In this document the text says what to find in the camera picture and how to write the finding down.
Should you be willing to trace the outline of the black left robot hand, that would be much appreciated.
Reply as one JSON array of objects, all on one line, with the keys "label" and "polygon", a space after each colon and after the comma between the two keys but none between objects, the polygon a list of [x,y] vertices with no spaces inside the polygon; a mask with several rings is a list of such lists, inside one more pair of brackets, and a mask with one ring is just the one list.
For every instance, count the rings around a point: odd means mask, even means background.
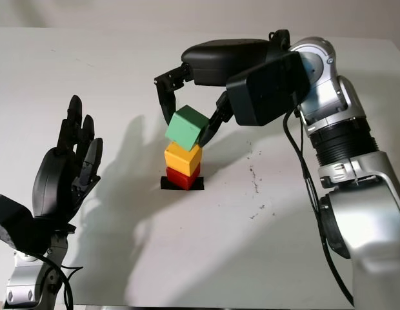
[{"label": "black left robot hand", "polygon": [[68,227],[84,199],[97,185],[103,139],[95,137],[94,120],[82,116],[82,101],[73,95],[62,120],[57,145],[44,156],[32,191],[34,216],[55,228]]}]

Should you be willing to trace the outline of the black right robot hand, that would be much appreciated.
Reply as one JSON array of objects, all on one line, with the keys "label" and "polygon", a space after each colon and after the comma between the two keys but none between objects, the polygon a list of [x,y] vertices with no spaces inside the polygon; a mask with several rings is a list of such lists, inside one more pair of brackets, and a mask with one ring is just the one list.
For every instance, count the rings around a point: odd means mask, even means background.
[{"label": "black right robot hand", "polygon": [[[218,39],[186,49],[181,55],[179,67],[154,79],[166,123],[171,124],[176,112],[174,92],[186,82],[224,87],[230,78],[269,62],[280,50],[273,39]],[[215,112],[201,130],[197,141],[199,146],[205,146],[221,124],[233,116],[241,126],[264,126],[276,118],[266,98],[253,96],[236,101],[235,96],[229,98],[230,95],[231,92],[223,92],[218,99]]]}]

